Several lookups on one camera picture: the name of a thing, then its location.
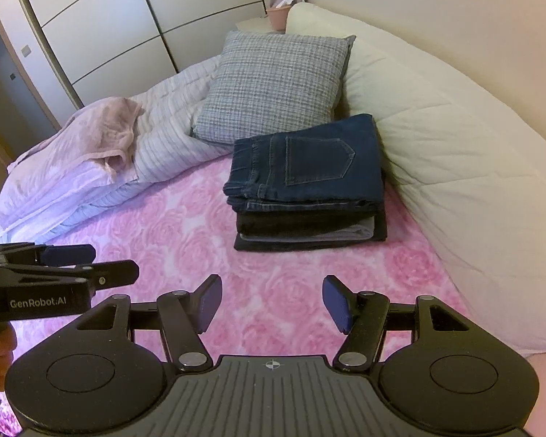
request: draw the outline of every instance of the stack of folded pants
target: stack of folded pants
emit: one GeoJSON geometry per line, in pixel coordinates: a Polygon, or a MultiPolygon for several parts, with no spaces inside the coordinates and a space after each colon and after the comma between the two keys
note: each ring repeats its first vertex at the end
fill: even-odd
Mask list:
{"type": "Polygon", "coordinates": [[[336,248],[387,236],[370,115],[236,141],[223,190],[237,213],[240,251],[336,248]]]}

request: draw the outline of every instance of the metal screw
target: metal screw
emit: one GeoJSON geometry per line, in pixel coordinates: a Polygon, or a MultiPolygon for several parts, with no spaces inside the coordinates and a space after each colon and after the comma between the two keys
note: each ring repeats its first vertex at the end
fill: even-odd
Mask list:
{"type": "Polygon", "coordinates": [[[364,363],[366,363],[367,359],[362,353],[358,353],[355,351],[349,351],[347,353],[342,353],[338,361],[343,364],[344,366],[362,366],[364,363]]]}
{"type": "Polygon", "coordinates": [[[180,355],[178,361],[184,366],[196,367],[205,364],[208,361],[208,358],[203,353],[191,351],[180,355]]]}

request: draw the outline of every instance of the gray pillow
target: gray pillow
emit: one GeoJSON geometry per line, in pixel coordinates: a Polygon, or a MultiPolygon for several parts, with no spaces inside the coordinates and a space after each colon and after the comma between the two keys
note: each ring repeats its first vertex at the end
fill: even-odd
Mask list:
{"type": "Polygon", "coordinates": [[[230,32],[194,135],[233,144],[332,122],[355,39],[230,32]]]}

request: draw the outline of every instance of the jeans pocket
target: jeans pocket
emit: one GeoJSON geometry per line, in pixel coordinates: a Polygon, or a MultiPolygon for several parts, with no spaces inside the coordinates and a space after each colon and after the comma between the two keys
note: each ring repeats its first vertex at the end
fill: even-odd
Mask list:
{"type": "Polygon", "coordinates": [[[340,138],[285,137],[285,185],[343,178],[356,155],[340,138]]]}

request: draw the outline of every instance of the white tissue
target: white tissue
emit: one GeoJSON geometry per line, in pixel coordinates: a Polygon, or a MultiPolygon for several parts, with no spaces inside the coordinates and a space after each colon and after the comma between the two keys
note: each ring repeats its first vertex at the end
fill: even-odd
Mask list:
{"type": "Polygon", "coordinates": [[[286,6],[292,3],[293,0],[281,0],[281,2],[275,8],[281,8],[281,6],[286,6]]]}

